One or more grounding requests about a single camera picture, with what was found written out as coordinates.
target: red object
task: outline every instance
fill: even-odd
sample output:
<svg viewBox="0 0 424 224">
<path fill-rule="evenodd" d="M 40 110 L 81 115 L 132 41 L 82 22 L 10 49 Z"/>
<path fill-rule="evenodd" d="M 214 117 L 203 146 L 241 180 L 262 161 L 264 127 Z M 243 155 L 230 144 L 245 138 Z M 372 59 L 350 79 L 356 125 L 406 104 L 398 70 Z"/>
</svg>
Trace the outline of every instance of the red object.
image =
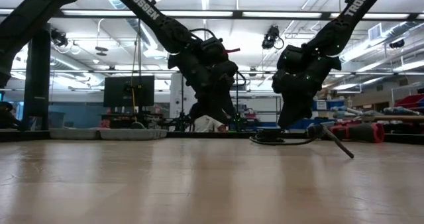
<svg viewBox="0 0 424 224">
<path fill-rule="evenodd" d="M 347 122 L 337 123 L 329 130 L 342 140 L 361 140 L 367 142 L 384 142 L 384 127 L 380 123 Z"/>
<path fill-rule="evenodd" d="M 240 52 L 240 48 L 232 49 L 232 50 L 225 50 L 225 54 L 229 54 L 232 52 Z"/>
<path fill-rule="evenodd" d="M 402 100 L 395 103 L 395 107 L 403 107 L 408 109 L 419 109 L 420 107 L 419 102 L 424 99 L 424 94 L 418 94 L 418 95 L 408 95 L 407 97 L 403 98 Z"/>
<path fill-rule="evenodd" d="M 104 119 L 100 121 L 100 127 L 101 128 L 110 128 L 111 121 L 108 119 Z"/>
</svg>

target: white cloth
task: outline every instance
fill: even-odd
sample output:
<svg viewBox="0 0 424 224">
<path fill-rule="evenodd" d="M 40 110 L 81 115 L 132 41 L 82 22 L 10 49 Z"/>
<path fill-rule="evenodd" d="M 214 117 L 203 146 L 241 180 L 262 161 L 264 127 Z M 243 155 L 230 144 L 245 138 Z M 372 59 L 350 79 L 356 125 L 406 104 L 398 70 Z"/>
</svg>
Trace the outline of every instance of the white cloth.
<svg viewBox="0 0 424 224">
<path fill-rule="evenodd" d="M 218 132 L 218 127 L 220 127 L 222 124 L 221 122 L 211 118 L 210 116 L 204 115 L 202 117 L 197 118 L 194 121 L 194 131 L 188 127 L 185 131 L 186 132 Z"/>
</svg>

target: gray bin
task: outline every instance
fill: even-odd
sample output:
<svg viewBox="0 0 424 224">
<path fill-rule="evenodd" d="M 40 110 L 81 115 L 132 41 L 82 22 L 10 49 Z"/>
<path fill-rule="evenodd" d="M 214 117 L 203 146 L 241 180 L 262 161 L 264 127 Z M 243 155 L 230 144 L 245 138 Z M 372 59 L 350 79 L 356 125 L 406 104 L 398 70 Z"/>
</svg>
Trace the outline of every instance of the gray bin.
<svg viewBox="0 0 424 224">
<path fill-rule="evenodd" d="M 52 139 L 62 140 L 96 140 L 100 139 L 97 129 L 50 129 Z"/>
<path fill-rule="evenodd" d="M 110 129 L 100 130 L 103 140 L 156 140 L 166 137 L 167 130 L 157 129 Z"/>
</svg>

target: black cable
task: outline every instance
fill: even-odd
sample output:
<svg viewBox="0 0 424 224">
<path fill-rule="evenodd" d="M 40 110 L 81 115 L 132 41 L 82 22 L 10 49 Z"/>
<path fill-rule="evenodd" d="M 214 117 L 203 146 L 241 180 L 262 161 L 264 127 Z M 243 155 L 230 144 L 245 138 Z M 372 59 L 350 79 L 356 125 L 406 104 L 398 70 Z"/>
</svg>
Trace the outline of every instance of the black cable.
<svg viewBox="0 0 424 224">
<path fill-rule="evenodd" d="M 197 32 L 197 31 L 206 31 L 216 38 L 215 34 L 207 28 L 195 28 L 190 30 L 190 32 Z"/>
<path fill-rule="evenodd" d="M 255 142 L 256 144 L 272 145 L 272 146 L 277 146 L 277 145 L 287 145 L 287 146 L 289 146 L 289 145 L 309 144 L 309 143 L 315 141 L 316 139 L 323 137 L 324 135 L 328 135 L 330 137 L 330 139 L 333 140 L 336 143 L 336 145 L 341 150 L 343 150 L 344 153 L 347 154 L 347 156 L 349 156 L 350 158 L 354 158 L 354 154 L 349 149 L 347 149 L 341 143 L 341 141 L 325 125 L 319 125 L 319 126 L 322 128 L 321 132 L 318 132 L 311 139 L 307 139 L 307 140 L 300 141 L 300 142 L 284 142 L 284 140 L 282 138 L 273 138 L 273 140 L 267 140 L 266 137 L 259 137 L 259 134 L 255 135 L 254 137 L 250 137 L 249 139 L 252 142 Z"/>
<path fill-rule="evenodd" d="M 241 77 L 241 79 L 243 79 L 242 85 L 246 85 L 247 84 L 246 78 L 239 71 L 237 71 L 237 74 Z"/>
<path fill-rule="evenodd" d="M 276 50 L 281 50 L 281 49 L 283 49 L 284 48 L 284 40 L 279 36 L 278 37 L 280 40 L 281 40 L 281 42 L 283 43 L 283 45 L 281 46 L 281 48 L 276 48 L 276 46 L 274 45 L 274 48 L 276 49 Z"/>
</svg>

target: black pillar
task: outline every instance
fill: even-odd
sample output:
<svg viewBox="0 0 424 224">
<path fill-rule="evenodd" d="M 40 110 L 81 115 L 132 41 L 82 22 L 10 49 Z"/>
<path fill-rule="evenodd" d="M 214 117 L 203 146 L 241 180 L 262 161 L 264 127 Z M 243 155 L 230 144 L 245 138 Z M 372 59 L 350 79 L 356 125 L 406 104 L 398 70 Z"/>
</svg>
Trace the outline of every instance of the black pillar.
<svg viewBox="0 0 424 224">
<path fill-rule="evenodd" d="M 46 24 L 28 43 L 23 123 L 31 130 L 48 130 L 50 41 L 50 24 Z"/>
</svg>

